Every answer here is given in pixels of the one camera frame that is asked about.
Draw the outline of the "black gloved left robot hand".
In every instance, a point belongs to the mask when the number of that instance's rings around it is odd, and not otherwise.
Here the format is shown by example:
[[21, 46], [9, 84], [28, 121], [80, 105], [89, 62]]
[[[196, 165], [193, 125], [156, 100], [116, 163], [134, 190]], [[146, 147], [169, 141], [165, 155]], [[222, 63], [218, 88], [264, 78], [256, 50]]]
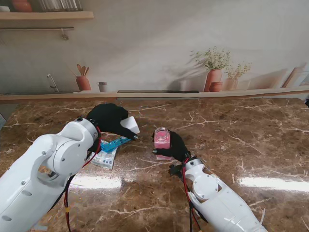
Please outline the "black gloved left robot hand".
[[114, 103], [105, 103], [95, 106], [87, 115], [87, 120], [92, 120], [102, 132], [110, 132], [131, 140], [138, 136], [131, 130], [123, 127], [121, 121], [128, 118], [128, 111]]

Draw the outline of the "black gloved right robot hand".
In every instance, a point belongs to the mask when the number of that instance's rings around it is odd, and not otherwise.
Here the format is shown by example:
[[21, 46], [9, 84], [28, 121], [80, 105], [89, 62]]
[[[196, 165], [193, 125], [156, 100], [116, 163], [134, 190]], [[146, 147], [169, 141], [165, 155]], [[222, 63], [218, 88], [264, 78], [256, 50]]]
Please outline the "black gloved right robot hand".
[[154, 155], [162, 155], [166, 157], [173, 157], [179, 162], [185, 161], [187, 158], [191, 157], [190, 151], [187, 149], [184, 144], [183, 139], [180, 135], [173, 131], [170, 132], [170, 148], [155, 148], [152, 150]]

